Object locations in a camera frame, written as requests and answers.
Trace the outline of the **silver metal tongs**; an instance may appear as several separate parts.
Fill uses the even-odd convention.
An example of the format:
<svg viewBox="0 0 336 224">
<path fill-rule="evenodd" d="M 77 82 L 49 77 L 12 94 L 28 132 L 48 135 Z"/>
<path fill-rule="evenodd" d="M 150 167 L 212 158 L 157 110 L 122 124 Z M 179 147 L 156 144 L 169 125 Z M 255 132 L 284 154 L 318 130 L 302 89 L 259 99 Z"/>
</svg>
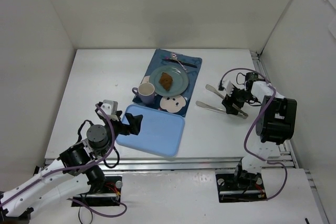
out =
<svg viewBox="0 0 336 224">
<path fill-rule="evenodd" d="M 210 84 L 207 84 L 205 86 L 205 89 L 216 94 L 217 96 L 219 96 L 222 100 L 225 98 L 219 91 L 216 90 L 215 87 L 211 86 Z M 208 109 L 208 110 L 212 110 L 212 111 L 215 111 L 215 112 L 219 112 L 219 113 L 224 113 L 224 114 L 227 114 L 225 109 L 221 109 L 221 108 L 216 108 L 214 106 L 211 106 L 211 105 L 208 105 L 204 102 L 201 102 L 201 101 L 196 101 L 195 104 L 198 106 L 198 107 L 201 107 L 201 108 L 204 108 L 204 109 Z M 242 109 L 239 110 L 239 111 L 236 111 L 236 115 L 234 116 L 237 116 L 237 117 L 240 117 L 240 118 L 243 118 L 243 119 L 246 119 L 248 118 L 248 114 L 246 112 L 244 112 Z"/>
</svg>

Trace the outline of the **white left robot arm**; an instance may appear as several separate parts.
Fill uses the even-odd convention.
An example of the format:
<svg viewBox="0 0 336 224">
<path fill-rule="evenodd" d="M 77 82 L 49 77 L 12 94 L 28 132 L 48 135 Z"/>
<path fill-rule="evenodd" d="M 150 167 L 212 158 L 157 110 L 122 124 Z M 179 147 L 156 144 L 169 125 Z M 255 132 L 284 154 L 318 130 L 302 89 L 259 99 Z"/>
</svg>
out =
<svg viewBox="0 0 336 224">
<path fill-rule="evenodd" d="M 115 149 L 118 135 L 138 135 L 141 130 L 142 115 L 126 113 L 128 123 L 124 124 L 120 114 L 117 112 L 108 119 L 102 117 L 103 125 L 90 123 L 86 138 L 79 136 L 48 167 L 22 185 L 2 192 L 1 222 L 26 223 L 31 214 L 57 200 L 100 192 L 106 178 L 98 164 Z"/>
</svg>

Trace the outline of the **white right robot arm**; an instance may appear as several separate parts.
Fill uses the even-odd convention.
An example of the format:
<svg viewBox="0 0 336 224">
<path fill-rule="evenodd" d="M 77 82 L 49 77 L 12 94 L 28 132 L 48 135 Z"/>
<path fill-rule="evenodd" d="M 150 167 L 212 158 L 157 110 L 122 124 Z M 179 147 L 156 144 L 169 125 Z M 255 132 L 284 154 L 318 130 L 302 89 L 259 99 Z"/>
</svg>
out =
<svg viewBox="0 0 336 224">
<path fill-rule="evenodd" d="M 297 111 L 297 101 L 279 94 L 262 74 L 246 69 L 244 87 L 237 88 L 229 80 L 221 78 L 218 89 L 225 91 L 223 106 L 228 114 L 242 113 L 245 103 L 260 105 L 260 111 L 244 139 L 243 157 L 234 173 L 239 184 L 256 182 L 267 159 L 284 141 L 292 138 Z"/>
</svg>

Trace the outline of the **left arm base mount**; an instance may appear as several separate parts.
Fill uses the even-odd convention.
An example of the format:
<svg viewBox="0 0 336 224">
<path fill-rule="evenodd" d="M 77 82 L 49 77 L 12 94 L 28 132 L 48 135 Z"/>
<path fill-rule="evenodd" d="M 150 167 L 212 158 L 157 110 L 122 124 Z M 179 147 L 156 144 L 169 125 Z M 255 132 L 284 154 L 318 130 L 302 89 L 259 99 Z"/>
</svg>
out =
<svg viewBox="0 0 336 224">
<path fill-rule="evenodd" d="M 108 176 L 103 188 L 94 194 L 80 194 L 73 199 L 85 203 L 89 207 L 118 206 L 121 199 L 121 188 L 123 186 L 121 176 Z"/>
</svg>

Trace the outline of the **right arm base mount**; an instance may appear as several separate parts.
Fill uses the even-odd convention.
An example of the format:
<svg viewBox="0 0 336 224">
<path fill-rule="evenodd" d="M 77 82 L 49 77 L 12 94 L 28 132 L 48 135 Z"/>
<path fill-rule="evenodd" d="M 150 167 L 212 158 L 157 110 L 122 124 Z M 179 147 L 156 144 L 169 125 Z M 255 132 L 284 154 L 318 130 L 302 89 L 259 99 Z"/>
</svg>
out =
<svg viewBox="0 0 336 224">
<path fill-rule="evenodd" d="M 254 202 L 267 199 L 265 186 L 260 175 L 239 183 L 233 173 L 217 173 L 216 185 L 219 203 Z"/>
</svg>

